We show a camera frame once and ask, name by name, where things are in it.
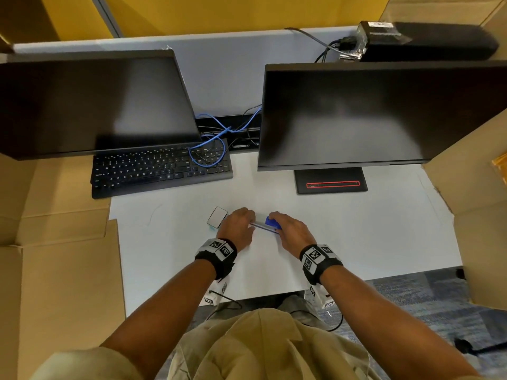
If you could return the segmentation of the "person's left forearm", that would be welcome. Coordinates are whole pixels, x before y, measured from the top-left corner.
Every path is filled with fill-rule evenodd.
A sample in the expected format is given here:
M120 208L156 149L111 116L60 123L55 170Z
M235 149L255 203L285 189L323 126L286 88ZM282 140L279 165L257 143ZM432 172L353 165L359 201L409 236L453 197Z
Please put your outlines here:
M122 354L145 380L154 380L215 277L210 262L195 260L130 314L100 346Z

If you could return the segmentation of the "large flat cardboard box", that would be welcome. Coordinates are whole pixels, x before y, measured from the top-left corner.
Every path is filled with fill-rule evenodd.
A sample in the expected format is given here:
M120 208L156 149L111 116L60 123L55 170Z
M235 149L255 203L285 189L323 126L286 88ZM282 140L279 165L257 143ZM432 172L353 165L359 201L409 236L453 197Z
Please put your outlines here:
M29 380L125 319L117 221L92 198L92 160L0 154L0 380Z

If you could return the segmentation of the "black computer keyboard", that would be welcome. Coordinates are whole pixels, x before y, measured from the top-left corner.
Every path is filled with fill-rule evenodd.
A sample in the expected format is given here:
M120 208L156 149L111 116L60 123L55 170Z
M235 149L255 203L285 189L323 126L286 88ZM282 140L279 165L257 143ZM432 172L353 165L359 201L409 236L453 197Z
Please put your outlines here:
M98 200L231 178L226 140L141 148L95 155L91 196Z

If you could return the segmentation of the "open cardboard box flap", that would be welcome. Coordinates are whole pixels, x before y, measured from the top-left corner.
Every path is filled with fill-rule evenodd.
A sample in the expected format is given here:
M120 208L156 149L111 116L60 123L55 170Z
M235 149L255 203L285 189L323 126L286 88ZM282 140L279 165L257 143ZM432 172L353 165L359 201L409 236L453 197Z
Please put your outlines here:
M454 216L470 300L507 311L507 109L423 165Z

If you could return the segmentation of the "blue and silver hand tool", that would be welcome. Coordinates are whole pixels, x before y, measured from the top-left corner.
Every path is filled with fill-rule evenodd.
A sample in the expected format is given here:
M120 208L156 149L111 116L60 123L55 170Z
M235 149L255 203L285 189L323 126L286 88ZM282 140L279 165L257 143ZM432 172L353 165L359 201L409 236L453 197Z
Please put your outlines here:
M250 223L250 225L274 234L277 234L278 230L282 229L280 224L275 219L271 219L269 216L267 216L263 221L254 220Z

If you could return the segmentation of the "small white box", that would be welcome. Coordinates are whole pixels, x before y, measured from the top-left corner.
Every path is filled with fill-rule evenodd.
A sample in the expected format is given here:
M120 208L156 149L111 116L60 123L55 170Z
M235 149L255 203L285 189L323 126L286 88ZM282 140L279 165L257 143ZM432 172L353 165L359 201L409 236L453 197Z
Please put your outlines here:
M211 215L207 219L206 223L212 228L218 230L224 221L224 219L228 216L228 211L217 206L212 211Z

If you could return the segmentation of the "long black padded bar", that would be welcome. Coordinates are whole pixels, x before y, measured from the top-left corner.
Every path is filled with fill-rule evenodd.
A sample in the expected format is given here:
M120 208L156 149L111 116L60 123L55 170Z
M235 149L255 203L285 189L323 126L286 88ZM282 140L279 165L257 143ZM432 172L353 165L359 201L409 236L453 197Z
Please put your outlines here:
M395 49L388 61L483 61L491 58L499 44L492 34L481 26L394 22L402 34L413 41Z

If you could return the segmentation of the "small clear-cased device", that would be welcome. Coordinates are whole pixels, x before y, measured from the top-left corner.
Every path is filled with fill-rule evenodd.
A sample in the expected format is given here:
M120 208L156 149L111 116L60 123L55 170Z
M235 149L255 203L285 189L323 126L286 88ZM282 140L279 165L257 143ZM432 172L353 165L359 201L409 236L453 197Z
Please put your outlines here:
M407 45L413 38L404 35L394 23L361 21L353 36L342 38L339 58L349 61L388 61L395 49Z

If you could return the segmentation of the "black monitor stand base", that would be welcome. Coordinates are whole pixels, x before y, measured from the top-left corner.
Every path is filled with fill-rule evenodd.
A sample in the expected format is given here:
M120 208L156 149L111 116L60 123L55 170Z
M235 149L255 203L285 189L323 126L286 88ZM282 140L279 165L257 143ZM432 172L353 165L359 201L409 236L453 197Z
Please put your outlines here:
M295 170L294 177L298 195L368 191L361 167Z

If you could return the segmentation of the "person's right forearm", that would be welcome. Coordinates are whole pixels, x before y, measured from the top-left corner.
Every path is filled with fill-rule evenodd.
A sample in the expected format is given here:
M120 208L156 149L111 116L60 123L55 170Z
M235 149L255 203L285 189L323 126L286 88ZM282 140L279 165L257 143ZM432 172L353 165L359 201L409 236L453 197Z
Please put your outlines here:
M327 268L320 282L391 380L480 377L457 349L345 267Z

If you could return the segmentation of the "black wristband with marker tags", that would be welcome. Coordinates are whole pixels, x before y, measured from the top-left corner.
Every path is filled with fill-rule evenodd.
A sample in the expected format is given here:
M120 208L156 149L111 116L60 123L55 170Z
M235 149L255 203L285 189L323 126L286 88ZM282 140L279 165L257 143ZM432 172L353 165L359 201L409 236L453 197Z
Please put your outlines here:
M206 260L214 268L215 281L228 276L238 255L236 246L228 239L209 239L197 251L195 260Z
M332 266L344 266L337 254L326 244L311 244L299 256L303 273L311 286L321 284L320 277Z

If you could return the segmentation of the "beige shirt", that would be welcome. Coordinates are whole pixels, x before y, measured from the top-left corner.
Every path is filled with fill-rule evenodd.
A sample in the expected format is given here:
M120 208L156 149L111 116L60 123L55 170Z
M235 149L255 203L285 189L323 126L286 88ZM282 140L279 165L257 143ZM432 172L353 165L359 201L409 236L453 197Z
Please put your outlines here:
M297 295L278 308L224 310L189 332L173 351L168 380L379 380L364 345L317 326ZM122 354L101 346L54 353L31 380L145 380Z

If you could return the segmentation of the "person's left hand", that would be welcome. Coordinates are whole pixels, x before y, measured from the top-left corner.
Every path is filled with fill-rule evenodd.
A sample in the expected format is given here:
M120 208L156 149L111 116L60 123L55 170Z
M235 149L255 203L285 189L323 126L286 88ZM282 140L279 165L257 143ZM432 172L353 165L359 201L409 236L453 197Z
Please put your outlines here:
M241 252L252 243L255 230L251 225L256 220L256 214L248 208L240 208L229 214L221 223L217 232L217 238L227 240Z

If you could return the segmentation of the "black chair base leg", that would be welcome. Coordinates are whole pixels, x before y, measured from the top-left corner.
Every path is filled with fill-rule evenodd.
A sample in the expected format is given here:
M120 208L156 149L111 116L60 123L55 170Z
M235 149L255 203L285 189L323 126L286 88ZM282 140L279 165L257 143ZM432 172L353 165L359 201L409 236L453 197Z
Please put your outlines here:
M486 354L491 353L497 353L497 352L507 352L507 341L503 343L498 343L495 345L486 346L480 349L475 349L472 344L467 341L466 339L459 339L454 338L453 339L454 347L465 355L472 355L472 356L483 356Z

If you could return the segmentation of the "yellow partition panel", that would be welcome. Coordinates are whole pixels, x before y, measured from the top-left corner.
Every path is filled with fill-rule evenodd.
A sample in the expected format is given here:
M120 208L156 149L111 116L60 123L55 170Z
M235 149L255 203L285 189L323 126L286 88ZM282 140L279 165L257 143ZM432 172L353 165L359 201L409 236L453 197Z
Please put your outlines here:
M0 0L0 38L32 42L351 26L389 0Z

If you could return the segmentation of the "person's right hand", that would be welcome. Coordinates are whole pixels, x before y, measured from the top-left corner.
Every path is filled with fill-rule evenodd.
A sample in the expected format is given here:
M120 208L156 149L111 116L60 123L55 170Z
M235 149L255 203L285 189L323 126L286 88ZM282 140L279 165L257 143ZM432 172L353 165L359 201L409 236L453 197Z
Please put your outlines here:
M282 247L296 259L299 259L303 248L311 244L317 244L308 227L297 219L295 219L295 233L289 236L280 236L280 239Z

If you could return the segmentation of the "black monitor with stand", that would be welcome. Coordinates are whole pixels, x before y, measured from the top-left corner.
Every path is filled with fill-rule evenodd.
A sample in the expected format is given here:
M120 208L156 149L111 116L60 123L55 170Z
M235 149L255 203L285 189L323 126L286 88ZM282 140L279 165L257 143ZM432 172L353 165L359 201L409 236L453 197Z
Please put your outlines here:
M507 60L265 67L259 171L423 164L507 109Z

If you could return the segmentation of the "grey desk divider panel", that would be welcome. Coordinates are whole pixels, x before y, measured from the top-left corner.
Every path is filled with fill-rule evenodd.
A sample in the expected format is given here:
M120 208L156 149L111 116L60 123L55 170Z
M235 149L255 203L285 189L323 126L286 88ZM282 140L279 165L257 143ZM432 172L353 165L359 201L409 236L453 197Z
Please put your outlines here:
M172 49L195 114L237 115L261 103L266 64L312 63L325 49L290 30L14 44L17 53Z

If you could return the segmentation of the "black computer monitor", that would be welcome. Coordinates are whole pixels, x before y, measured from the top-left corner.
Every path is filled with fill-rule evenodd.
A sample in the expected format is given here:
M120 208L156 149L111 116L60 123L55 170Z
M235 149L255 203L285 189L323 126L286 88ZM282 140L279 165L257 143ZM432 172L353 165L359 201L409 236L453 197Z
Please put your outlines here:
M200 140L172 49L11 54L0 63L0 153L12 159Z

